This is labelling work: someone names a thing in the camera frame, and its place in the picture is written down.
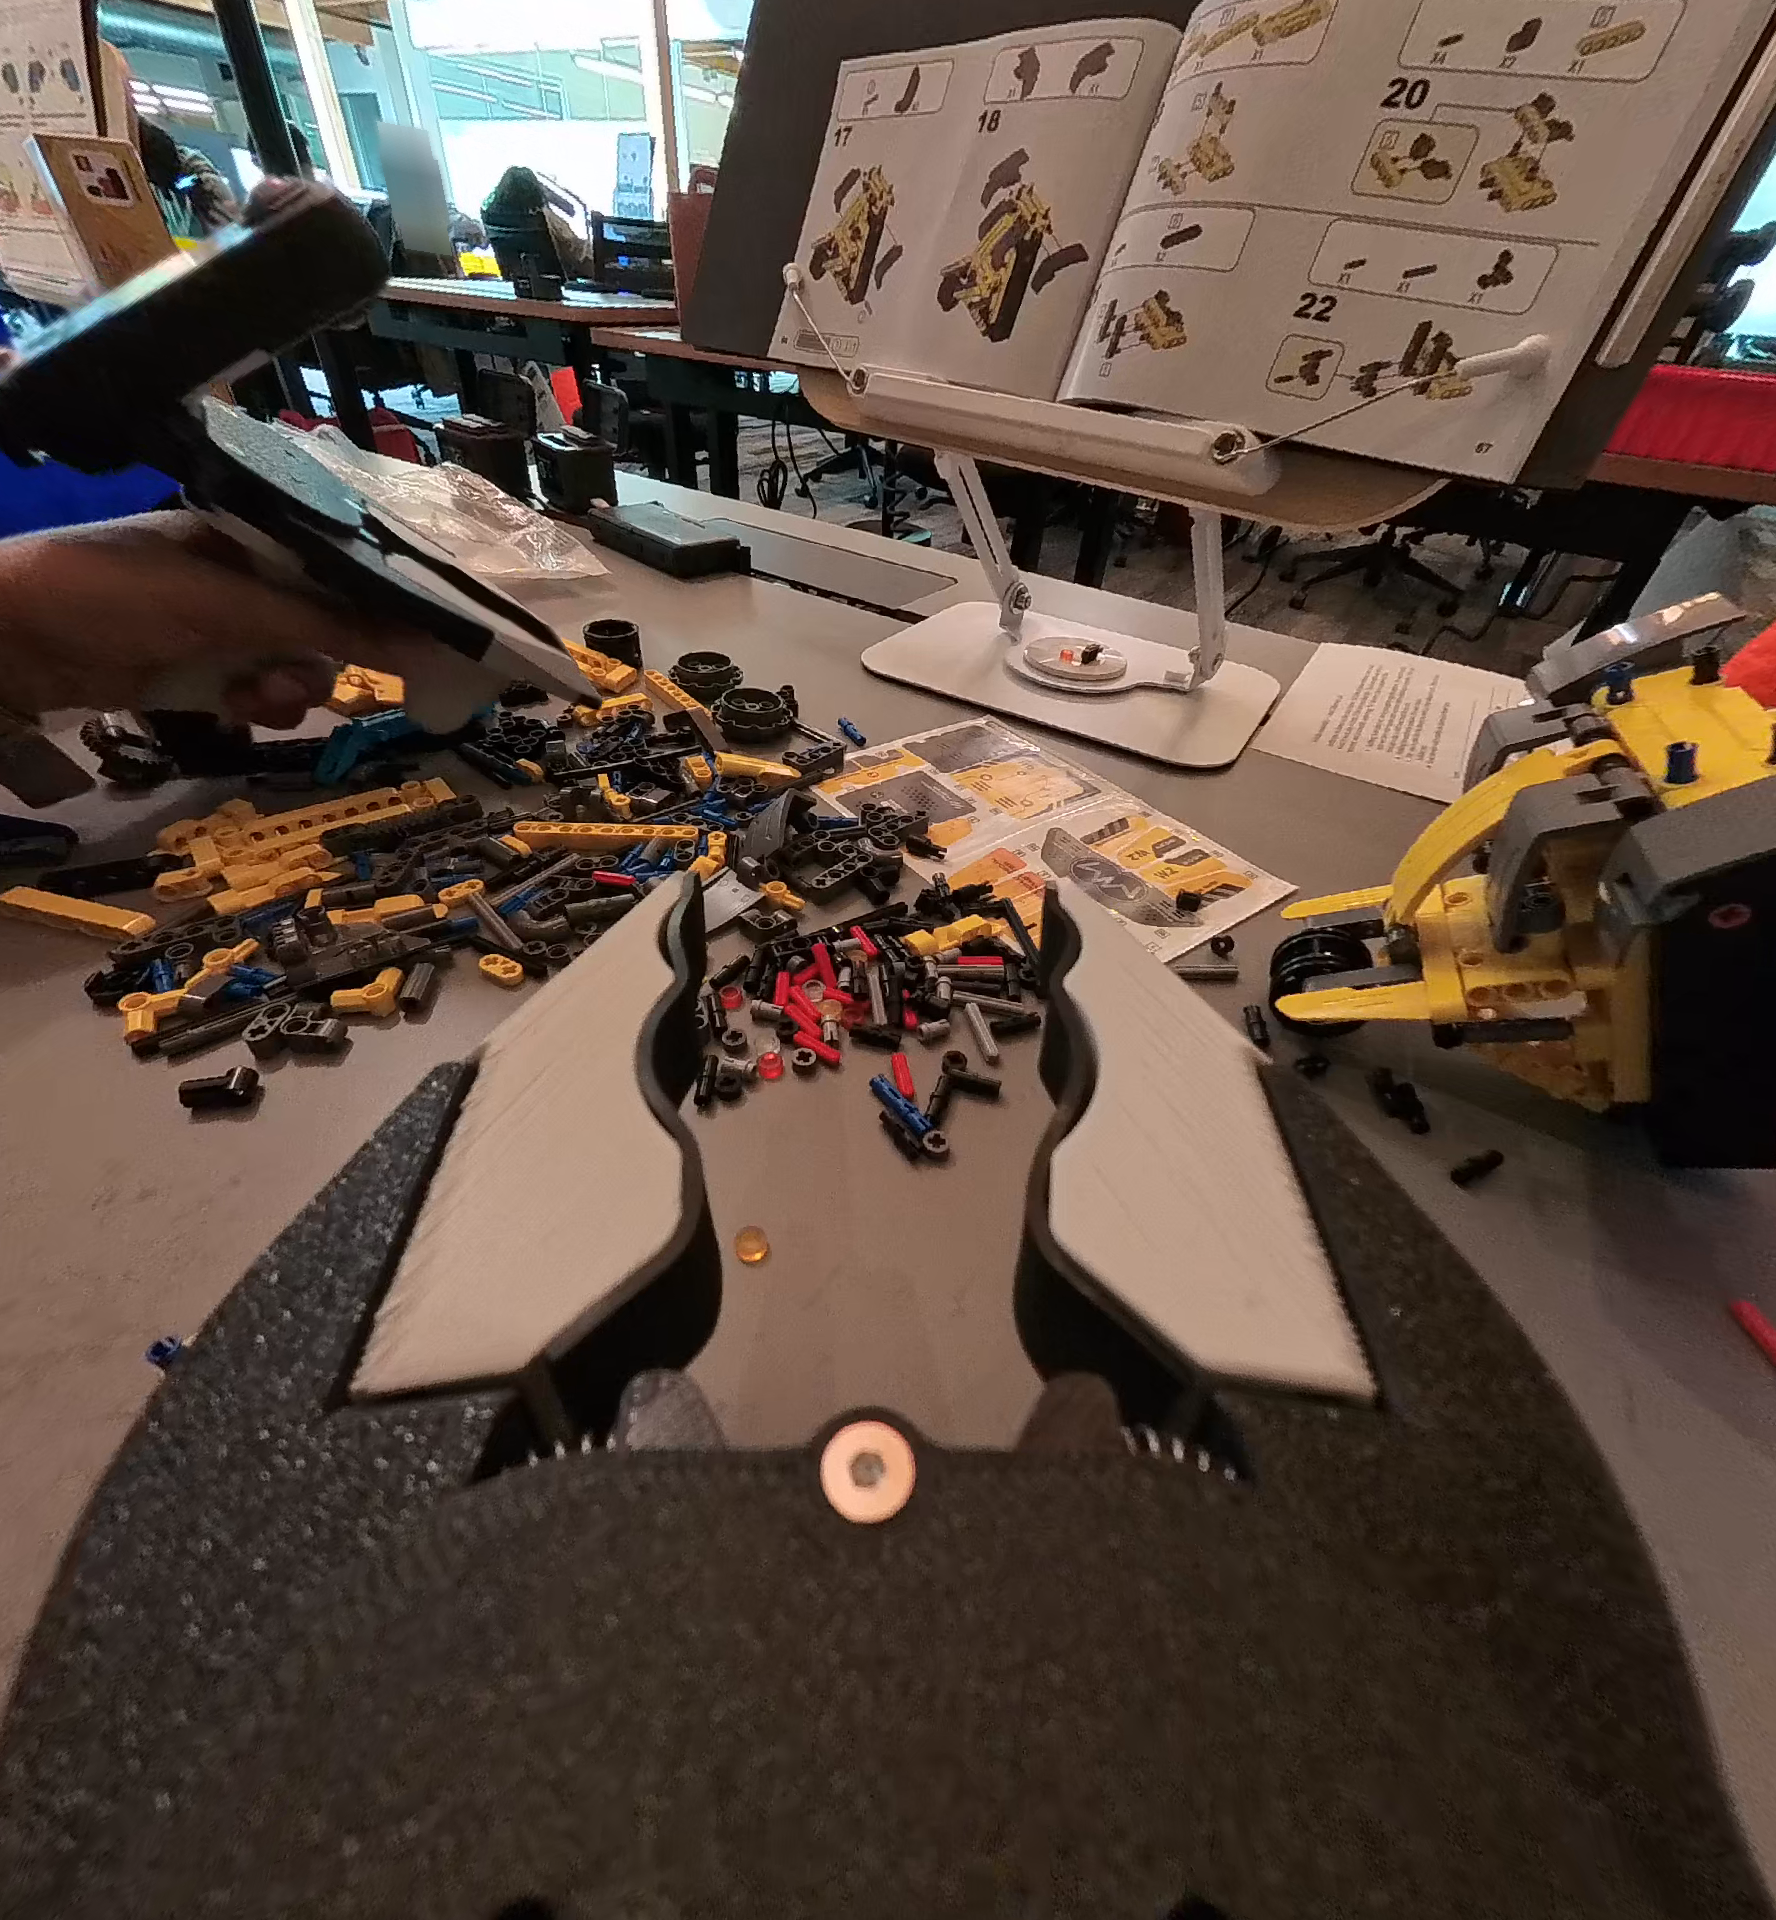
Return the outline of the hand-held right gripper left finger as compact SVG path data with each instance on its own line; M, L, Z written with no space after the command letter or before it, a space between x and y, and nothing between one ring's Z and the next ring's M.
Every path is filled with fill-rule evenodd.
M700 1358L720 1248L683 1108L706 972L702 884L676 877L477 1049L351 1398L613 1410Z

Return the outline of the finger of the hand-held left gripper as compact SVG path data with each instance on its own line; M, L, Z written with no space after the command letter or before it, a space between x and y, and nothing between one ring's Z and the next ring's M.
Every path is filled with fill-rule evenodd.
M219 401L206 401L200 417L182 420L182 491L198 499L296 496L324 502L330 496L351 496L306 451L289 444L276 425L246 417ZM439 559L471 577L457 563L442 554Z
M246 548L251 571L340 622L417 637L434 660L405 677L412 709L473 709L510 683L593 709L604 690L552 629L499 589L454 571L354 496L216 496L182 503Z

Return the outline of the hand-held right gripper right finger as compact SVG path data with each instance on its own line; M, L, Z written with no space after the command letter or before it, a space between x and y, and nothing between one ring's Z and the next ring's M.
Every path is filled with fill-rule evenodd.
M1024 1248L1180 1380L1372 1405L1262 1053L1073 884L1039 951Z

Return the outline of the pile of toy building pieces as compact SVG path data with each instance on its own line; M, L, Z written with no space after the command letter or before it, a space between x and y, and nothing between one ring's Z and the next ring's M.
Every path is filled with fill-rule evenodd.
M390 676L347 667L314 771L267 755L324 798L229 801L145 856L10 887L0 914L102 948L83 992L136 1061L238 1045L261 1073L342 1058L358 1023L426 1017L460 963L499 990L540 987L695 877L706 944L731 945L700 990L695 1108L865 1055L888 1069L897 1150L943 1160L952 1108L997 1099L1001 1045L1041 1030L1020 908L952 887L923 817L817 798L868 748L854 721L813 726L790 685L757 688L720 653L643 666L625 622L586 637L570 653L599 707L546 714L513 683L439 737Z

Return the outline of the brown cardboard box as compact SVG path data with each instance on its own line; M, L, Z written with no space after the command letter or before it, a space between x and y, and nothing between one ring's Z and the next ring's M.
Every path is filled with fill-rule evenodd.
M119 137L34 131L25 139L74 265L80 302L181 260L137 150Z

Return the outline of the small black box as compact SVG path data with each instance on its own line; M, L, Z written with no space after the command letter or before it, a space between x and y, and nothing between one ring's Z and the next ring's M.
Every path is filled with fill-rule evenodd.
M540 499L565 515L588 515L619 503L611 443L565 425L532 437L532 467Z
M529 437L469 413L438 420L436 437L444 464L460 467L513 499L532 502Z

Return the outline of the black metal pole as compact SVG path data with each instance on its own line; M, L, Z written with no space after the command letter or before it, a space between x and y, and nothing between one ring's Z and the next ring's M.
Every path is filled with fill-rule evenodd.
M255 5L213 2L210 10L246 110L255 161L265 176L311 178L311 163L300 157L281 107ZM320 329L314 336L314 349L342 433L351 444L375 451L371 410L358 387L354 358L342 336L335 329Z

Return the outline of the black power adapter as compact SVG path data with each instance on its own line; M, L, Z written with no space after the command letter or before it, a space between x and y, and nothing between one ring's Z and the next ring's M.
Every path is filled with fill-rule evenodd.
M583 522L589 539L599 546L666 577L707 579L753 574L751 550L742 541L713 533L654 502L598 502L589 505Z

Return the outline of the background wooden desk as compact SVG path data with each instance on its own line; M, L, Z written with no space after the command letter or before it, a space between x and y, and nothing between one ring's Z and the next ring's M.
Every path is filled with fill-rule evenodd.
M377 338L447 352L462 410L484 413L484 361L511 367L535 361L583 377L598 367L595 332L676 325L679 310L674 302L609 291L567 291L540 302L504 280L395 276L367 322Z

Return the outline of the yellow sticker sheet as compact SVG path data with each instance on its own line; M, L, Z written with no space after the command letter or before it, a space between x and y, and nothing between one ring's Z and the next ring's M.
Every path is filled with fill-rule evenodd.
M954 889L988 884L1031 934L1060 882L1124 919L1162 963L1292 895L1288 881L997 718L852 753L815 794L854 819L874 804L923 817L938 873Z

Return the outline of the yellow toy vehicle model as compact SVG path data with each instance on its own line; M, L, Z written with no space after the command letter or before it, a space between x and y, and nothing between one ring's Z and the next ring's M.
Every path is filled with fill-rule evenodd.
M1381 889L1285 911L1271 1011L1425 1030L1669 1166L1776 1169L1776 709L1707 593L1553 645Z

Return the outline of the printed paper sheet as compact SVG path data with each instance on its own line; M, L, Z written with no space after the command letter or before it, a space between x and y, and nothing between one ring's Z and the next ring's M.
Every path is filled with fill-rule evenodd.
M1322 643L1253 748L1432 803L1464 790L1494 713L1526 702L1521 679L1390 646Z

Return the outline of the white book stand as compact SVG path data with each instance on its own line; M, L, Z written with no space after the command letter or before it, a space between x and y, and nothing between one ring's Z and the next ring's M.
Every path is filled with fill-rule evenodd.
M974 26L983 13L993 13L997 26L1044 25L1055 6L754 5L683 325L704 349L793 367L825 420L932 453L990 584L983 600L877 643L864 660L868 672L1175 765L1226 765L1261 728L1278 683L1226 663L1219 518L1303 531L1366 526L1403 513L1446 481L1480 479L1309 444L1265 444L1219 422L1027 401L921 377L850 377L775 358L781 244L804 211L846 34L854 33L862 51L882 51L892 39L888 13L906 5L969 5ZM1523 474L1481 483L1574 487L1588 479L1686 310L1716 219L1740 205L1773 139L1776 25L1742 62L1716 129L1701 144ZM990 528L980 460L1188 507L1196 637L1130 637L1039 611Z

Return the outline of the red storage bin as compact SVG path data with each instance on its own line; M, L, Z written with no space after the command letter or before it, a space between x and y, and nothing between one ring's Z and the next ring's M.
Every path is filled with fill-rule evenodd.
M1776 373L1657 364L1604 451L1776 475Z

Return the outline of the open instruction booklet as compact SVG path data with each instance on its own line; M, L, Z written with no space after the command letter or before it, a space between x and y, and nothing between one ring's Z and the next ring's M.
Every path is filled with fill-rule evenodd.
M1776 5L980 19L846 34L775 358L1513 481Z

